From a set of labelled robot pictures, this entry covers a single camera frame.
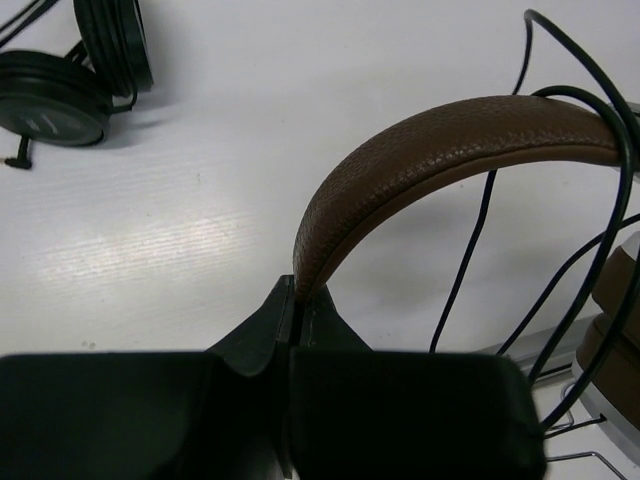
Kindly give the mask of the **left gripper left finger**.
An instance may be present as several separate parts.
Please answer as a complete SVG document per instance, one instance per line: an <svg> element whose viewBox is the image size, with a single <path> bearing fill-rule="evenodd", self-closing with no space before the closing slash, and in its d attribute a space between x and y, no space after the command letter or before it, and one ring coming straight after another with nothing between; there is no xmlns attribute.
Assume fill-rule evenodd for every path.
<svg viewBox="0 0 640 480"><path fill-rule="evenodd" d="M283 389L293 279L203 351L1 360L5 479L285 479Z"/></svg>

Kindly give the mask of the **brown silver headphones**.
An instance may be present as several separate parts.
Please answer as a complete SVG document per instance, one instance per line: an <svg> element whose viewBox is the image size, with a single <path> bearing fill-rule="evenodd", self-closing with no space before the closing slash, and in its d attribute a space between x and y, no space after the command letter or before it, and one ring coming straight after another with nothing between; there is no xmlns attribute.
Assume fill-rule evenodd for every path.
<svg viewBox="0 0 640 480"><path fill-rule="evenodd" d="M541 161L633 164L629 127L538 96L495 96L414 115L372 137L328 175L295 240L296 297L308 300L371 231L415 201L468 177Z"/></svg>

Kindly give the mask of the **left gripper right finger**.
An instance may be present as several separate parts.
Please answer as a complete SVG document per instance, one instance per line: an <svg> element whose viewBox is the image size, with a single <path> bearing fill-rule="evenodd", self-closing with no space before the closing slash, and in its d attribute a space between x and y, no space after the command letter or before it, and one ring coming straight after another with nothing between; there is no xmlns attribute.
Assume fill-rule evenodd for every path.
<svg viewBox="0 0 640 480"><path fill-rule="evenodd" d="M528 381L495 355L375 351L319 291L289 361L289 448L303 479L541 479Z"/></svg>

